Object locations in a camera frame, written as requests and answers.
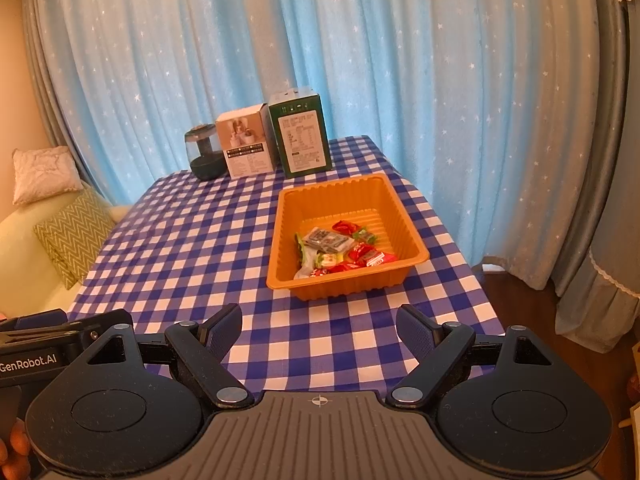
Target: nutrition label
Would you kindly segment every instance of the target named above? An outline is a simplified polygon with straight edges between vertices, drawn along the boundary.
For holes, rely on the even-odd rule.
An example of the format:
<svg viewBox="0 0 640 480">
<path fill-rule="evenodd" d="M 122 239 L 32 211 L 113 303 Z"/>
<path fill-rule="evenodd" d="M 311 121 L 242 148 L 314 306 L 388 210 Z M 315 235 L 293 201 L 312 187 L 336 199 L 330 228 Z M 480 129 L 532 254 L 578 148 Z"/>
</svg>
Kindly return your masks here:
<svg viewBox="0 0 640 480">
<path fill-rule="evenodd" d="M 326 165 L 322 134 L 315 110 L 280 117 L 278 122 L 289 169 L 293 173 Z"/>
<path fill-rule="evenodd" d="M 269 152 L 262 142 L 226 150 L 226 164 L 233 178 L 272 171 Z"/>
</svg>

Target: wall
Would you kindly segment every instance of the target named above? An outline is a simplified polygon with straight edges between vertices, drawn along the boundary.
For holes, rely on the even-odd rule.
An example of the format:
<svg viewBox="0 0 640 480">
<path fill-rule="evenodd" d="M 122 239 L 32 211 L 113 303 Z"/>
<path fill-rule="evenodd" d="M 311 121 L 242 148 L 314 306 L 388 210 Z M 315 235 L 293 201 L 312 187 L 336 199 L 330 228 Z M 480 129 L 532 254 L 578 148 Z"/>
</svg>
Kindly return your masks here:
<svg viewBox="0 0 640 480">
<path fill-rule="evenodd" d="M 49 145 L 27 65 L 22 0 L 0 0 L 0 221 L 15 208 L 12 151 Z"/>
</svg>

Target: screw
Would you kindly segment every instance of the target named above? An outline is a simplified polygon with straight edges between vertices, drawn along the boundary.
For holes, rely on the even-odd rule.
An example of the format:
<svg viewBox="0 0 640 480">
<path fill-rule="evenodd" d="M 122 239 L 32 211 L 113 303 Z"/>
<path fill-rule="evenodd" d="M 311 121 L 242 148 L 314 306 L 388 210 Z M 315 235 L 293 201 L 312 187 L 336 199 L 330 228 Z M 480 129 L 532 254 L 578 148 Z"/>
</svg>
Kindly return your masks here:
<svg viewBox="0 0 640 480">
<path fill-rule="evenodd" d="M 413 404 L 422 398 L 422 392 L 418 388 L 402 386 L 401 388 L 393 390 L 391 396 L 398 402 Z"/>
<path fill-rule="evenodd" d="M 243 388 L 238 388 L 237 386 L 228 386 L 227 388 L 218 390 L 216 397 L 222 402 L 235 404 L 236 402 L 245 400 L 247 398 L 247 392 Z"/>
</svg>

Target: gray ridged surface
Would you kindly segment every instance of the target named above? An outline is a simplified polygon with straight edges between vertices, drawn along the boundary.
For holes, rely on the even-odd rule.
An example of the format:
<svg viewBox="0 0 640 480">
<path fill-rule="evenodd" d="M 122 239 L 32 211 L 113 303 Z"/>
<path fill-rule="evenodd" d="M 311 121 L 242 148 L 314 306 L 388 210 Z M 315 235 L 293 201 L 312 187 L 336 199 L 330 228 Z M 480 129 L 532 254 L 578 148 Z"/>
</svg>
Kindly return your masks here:
<svg viewBox="0 0 640 480">
<path fill-rule="evenodd" d="M 313 403 L 323 396 L 328 402 Z M 47 473 L 43 480 L 62 480 Z M 141 480 L 496 478 L 454 457 L 417 413 L 373 392 L 267 392 L 250 410 L 221 413 L 183 456 Z M 592 473 L 582 480 L 596 479 Z"/>
</svg>

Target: green box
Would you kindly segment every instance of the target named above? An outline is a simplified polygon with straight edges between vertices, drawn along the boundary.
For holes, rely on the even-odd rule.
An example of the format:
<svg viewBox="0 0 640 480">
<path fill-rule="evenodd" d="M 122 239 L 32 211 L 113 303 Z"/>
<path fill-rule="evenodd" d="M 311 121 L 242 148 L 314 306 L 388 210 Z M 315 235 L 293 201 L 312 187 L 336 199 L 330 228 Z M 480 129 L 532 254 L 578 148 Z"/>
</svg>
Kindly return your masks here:
<svg viewBox="0 0 640 480">
<path fill-rule="evenodd" d="M 274 94 L 269 114 L 287 178 L 333 169 L 316 92 L 305 87 Z"/>
</svg>

